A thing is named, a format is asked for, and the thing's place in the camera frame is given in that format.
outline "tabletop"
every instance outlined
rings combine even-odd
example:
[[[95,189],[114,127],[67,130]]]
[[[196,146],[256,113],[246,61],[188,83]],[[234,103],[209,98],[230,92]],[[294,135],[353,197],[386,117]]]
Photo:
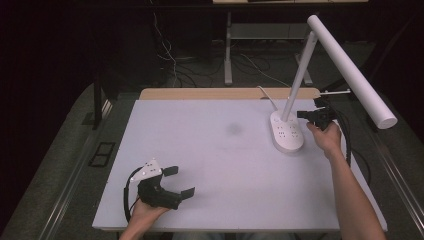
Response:
[[[290,92],[282,88],[265,91],[280,107]],[[302,89],[299,93],[293,111],[316,109],[311,98],[318,90]],[[299,120],[304,146],[296,153],[279,152],[272,143],[269,125],[274,107],[259,88],[145,89],[140,98],[94,228],[126,227],[122,202],[125,182],[135,168],[154,158],[163,168],[180,168],[177,175],[162,180],[162,187],[171,192],[195,187],[196,192],[178,210],[162,216],[151,231],[339,229],[330,165],[306,129],[306,121]],[[387,223],[354,158],[352,171],[386,230]],[[136,188],[136,184],[130,186],[130,199],[135,199]]]

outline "white desk lamp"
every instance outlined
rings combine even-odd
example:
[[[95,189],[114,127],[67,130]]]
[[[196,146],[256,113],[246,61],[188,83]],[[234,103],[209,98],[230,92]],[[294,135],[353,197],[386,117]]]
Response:
[[[290,96],[284,110],[275,111],[270,117],[275,147],[281,152],[288,153],[299,150],[303,145],[303,134],[300,131],[297,117],[291,113],[291,108],[318,40],[321,42],[337,69],[349,84],[352,91],[356,94],[377,127],[380,129],[387,129],[394,126],[397,123],[397,118],[371,87],[369,82],[352,60],[350,60],[319,18],[312,15],[308,18],[307,22],[312,31],[303,49]]]

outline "hand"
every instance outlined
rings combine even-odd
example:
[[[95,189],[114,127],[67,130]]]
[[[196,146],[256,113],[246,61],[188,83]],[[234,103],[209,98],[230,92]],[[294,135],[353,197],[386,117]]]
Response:
[[[321,131],[321,129],[310,122],[306,126],[314,135],[318,147],[324,150],[327,158],[330,159],[331,155],[341,153],[341,132],[337,124],[331,122],[324,131]]]
[[[134,204],[130,222],[120,239],[139,239],[167,211],[169,211],[168,208],[151,207],[138,199]]]

